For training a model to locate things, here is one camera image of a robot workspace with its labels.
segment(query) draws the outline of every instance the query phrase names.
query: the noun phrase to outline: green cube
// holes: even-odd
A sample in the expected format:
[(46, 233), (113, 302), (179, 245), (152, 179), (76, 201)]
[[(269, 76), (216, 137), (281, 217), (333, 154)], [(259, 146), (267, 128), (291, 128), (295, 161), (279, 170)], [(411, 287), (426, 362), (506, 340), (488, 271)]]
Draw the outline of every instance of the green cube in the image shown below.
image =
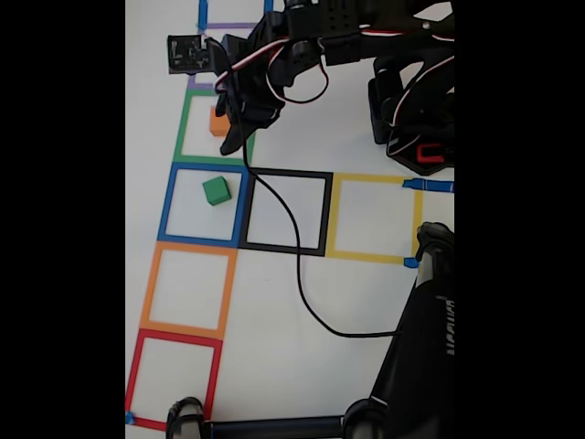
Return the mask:
[(224, 177), (216, 177), (206, 181), (203, 184), (203, 190), (205, 190), (205, 196), (211, 206), (231, 199), (228, 182)]

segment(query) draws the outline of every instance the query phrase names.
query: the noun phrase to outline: grid of colored squares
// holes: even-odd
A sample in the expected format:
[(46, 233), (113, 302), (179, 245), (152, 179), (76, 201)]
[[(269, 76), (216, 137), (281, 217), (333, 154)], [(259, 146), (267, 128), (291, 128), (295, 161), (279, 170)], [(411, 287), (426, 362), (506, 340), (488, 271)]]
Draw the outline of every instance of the grid of colored squares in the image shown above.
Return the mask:
[[(198, 27), (217, 40), (227, 33), (246, 37), (268, 10), (283, 10), (283, 0), (200, 0)], [(126, 391), (134, 424), (160, 431), (168, 408), (185, 396), (196, 395), (206, 419), (213, 418), (238, 248), (296, 252), (286, 211), (249, 175), (242, 151), (218, 152), (223, 138), (211, 133), (209, 119), (217, 103), (214, 79), (200, 74), (187, 85)], [(248, 142), (252, 164), (255, 137)], [(256, 171), (291, 208), (302, 254), (402, 265), (414, 255), (425, 219), (454, 226), (452, 194), (402, 187), (405, 177)], [(217, 177), (225, 179), (231, 199), (211, 206), (203, 184)], [(177, 384), (183, 382), (189, 387)]]
[[(416, 253), (417, 228), (426, 218), (440, 219), (437, 210), (446, 219), (452, 216), (452, 194), (402, 187), (405, 177), (266, 168), (256, 172), (292, 210), (301, 254), (403, 264)], [(231, 199), (211, 206), (203, 184), (216, 177), (227, 181)], [(286, 211), (244, 166), (174, 162), (158, 240), (296, 252)]]

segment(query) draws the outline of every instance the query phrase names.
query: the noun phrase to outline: small cube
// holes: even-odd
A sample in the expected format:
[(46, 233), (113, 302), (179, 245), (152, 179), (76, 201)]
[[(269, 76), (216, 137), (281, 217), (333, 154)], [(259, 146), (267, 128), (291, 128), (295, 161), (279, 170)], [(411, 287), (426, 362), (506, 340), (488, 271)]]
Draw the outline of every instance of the small cube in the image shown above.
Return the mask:
[(219, 203), (231, 199), (229, 194), (228, 182), (224, 177), (212, 178), (203, 184), (205, 196), (211, 206), (216, 206)]
[(216, 116), (216, 107), (211, 107), (209, 116), (209, 131), (214, 137), (225, 137), (229, 131), (229, 118), (226, 114), (221, 117)]

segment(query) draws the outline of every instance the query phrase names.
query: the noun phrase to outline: orange square outline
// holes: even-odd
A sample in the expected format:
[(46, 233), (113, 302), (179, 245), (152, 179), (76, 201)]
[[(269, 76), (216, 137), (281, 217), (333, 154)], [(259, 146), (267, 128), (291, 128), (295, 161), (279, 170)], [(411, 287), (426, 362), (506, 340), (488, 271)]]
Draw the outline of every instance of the orange square outline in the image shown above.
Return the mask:
[[(153, 305), (154, 289), (158, 278), (158, 269), (164, 250), (177, 252), (194, 252), (206, 254), (219, 254), (228, 256), (228, 267), (226, 270), (226, 279), (223, 285), (223, 295), (221, 298), (221, 308), (219, 309), (218, 327), (208, 329), (206, 327), (190, 327), (187, 325), (178, 325), (173, 323), (156, 322), (150, 319), (150, 312)], [(231, 299), (231, 288), (234, 281), (234, 272), (236, 271), (236, 258), (238, 249), (225, 247), (208, 247), (196, 244), (184, 244), (179, 242), (157, 241), (154, 247), (153, 263), (148, 276), (148, 286), (146, 287), (146, 296), (144, 298), (143, 312), (140, 317), (140, 328), (152, 329), (155, 331), (170, 332), (175, 334), (184, 334), (187, 336), (198, 336), (223, 340), (228, 323), (229, 301)]]

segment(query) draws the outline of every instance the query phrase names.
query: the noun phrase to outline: blue square outline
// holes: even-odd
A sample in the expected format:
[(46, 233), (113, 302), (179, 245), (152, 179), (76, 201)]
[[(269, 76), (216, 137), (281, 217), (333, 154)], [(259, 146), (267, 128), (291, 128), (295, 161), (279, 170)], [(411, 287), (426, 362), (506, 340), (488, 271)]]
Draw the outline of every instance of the blue square outline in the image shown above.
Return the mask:
[[(274, 9), (274, 0), (264, 0), (264, 14)], [(197, 27), (200, 32), (207, 30), (207, 19), (209, 15), (208, 0), (199, 0), (199, 8), (197, 10)]]
[[(231, 232), (231, 240), (213, 240), (209, 238), (197, 238), (180, 235), (167, 235), (166, 225), (168, 223), (168, 215), (171, 210), (171, 201), (173, 200), (173, 192), (175, 191), (176, 174), (179, 169), (188, 169), (193, 171), (214, 171), (214, 172), (232, 172), (241, 174), (241, 181), (239, 182), (238, 204), (236, 206), (236, 218), (234, 219), (234, 228)], [(165, 204), (163, 205), (163, 214), (161, 222), (158, 227), (159, 241), (167, 242), (182, 242), (184, 244), (199, 244), (210, 245), (216, 247), (238, 248), (239, 233), (241, 232), (241, 223), (244, 216), (244, 201), (248, 189), (249, 174), (245, 166), (234, 165), (215, 165), (208, 163), (183, 163), (173, 162), (171, 165), (171, 173), (166, 187)]]

